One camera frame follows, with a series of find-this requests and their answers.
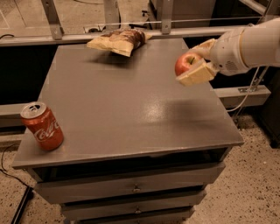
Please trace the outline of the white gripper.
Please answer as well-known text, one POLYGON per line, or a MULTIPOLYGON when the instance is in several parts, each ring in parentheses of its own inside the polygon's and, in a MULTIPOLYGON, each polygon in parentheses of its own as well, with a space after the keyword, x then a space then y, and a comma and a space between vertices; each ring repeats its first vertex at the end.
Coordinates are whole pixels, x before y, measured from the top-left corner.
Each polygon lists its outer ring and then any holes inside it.
POLYGON ((244 28, 237 28, 221 35, 217 40, 211 38, 190 49, 205 60, 200 60, 176 78, 183 86, 191 86, 211 81, 220 71, 221 74, 232 76, 245 74, 249 68, 242 60, 241 40, 244 28))

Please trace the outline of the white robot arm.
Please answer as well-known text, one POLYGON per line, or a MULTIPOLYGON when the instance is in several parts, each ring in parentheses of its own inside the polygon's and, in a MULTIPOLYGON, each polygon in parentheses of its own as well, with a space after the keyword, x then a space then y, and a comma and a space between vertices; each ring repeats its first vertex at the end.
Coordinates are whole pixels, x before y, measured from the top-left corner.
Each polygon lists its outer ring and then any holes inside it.
POLYGON ((236 28, 191 48, 201 57, 176 80, 184 86, 245 74, 254 67, 280 67, 280 18, 236 28))

